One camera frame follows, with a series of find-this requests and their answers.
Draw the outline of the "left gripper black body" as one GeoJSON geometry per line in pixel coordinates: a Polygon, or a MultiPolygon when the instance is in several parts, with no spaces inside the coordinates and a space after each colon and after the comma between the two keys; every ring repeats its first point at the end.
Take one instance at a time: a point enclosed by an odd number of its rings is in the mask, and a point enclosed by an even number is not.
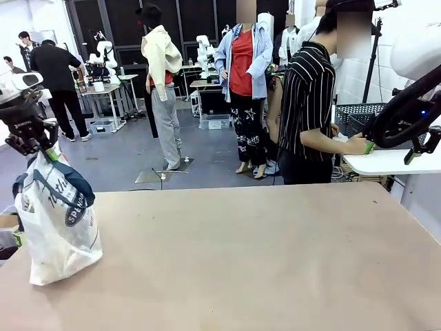
{"type": "Polygon", "coordinates": [[[5,116],[5,124],[9,134],[5,141],[11,139],[36,139],[40,141],[47,137],[43,119],[37,114],[10,114],[5,116]]]}

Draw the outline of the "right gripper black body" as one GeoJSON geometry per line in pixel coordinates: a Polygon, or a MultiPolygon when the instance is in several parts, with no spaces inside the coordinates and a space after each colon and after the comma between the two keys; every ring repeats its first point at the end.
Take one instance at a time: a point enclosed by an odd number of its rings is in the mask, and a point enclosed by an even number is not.
{"type": "Polygon", "coordinates": [[[394,137],[401,132],[407,130],[411,126],[414,126],[421,119],[424,119],[429,113],[428,106],[411,106],[410,108],[401,108],[392,112],[387,108],[386,111],[388,118],[390,119],[387,125],[385,137],[394,137]]]}

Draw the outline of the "person's right hand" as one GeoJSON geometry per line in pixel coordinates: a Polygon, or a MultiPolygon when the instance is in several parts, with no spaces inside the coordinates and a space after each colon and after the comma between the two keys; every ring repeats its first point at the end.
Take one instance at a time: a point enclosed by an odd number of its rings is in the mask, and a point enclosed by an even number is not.
{"type": "Polygon", "coordinates": [[[362,136],[362,134],[356,134],[348,139],[345,145],[345,154],[363,155],[367,148],[367,140],[362,136]]]}

